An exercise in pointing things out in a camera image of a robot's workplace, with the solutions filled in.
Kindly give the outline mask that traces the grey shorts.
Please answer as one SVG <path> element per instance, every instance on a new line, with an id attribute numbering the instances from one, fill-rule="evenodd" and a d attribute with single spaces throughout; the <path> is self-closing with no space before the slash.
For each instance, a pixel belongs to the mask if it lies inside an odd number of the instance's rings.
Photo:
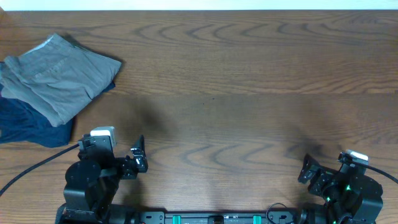
<path id="1" fill-rule="evenodd" d="M 54 127 L 66 124 L 98 96 L 122 63 L 58 34 L 1 65 L 1 94 L 31 105 Z"/>

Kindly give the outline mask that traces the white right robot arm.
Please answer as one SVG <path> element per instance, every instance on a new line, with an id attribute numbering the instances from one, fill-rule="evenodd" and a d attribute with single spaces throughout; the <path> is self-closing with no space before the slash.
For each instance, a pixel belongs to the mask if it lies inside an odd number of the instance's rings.
<path id="1" fill-rule="evenodd" d="M 320 165 L 306 154 L 298 177 L 308 192 L 321 197 L 323 205 L 307 203 L 296 222 L 328 224 L 372 224 L 383 208 L 382 185 L 365 175 L 368 156 L 356 151 L 340 153 L 339 170 Z"/>

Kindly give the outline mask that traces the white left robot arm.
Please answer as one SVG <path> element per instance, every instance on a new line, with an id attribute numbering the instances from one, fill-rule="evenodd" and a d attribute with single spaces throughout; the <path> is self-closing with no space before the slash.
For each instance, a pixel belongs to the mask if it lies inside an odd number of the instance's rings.
<path id="1" fill-rule="evenodd" d="M 136 179 L 148 170 L 144 136 L 133 144 L 131 157 L 115 157 L 110 136 L 86 134 L 78 146 L 80 160 L 66 171 L 65 204 L 58 208 L 55 222 L 140 223 L 139 212 L 112 201 L 121 180 Z"/>

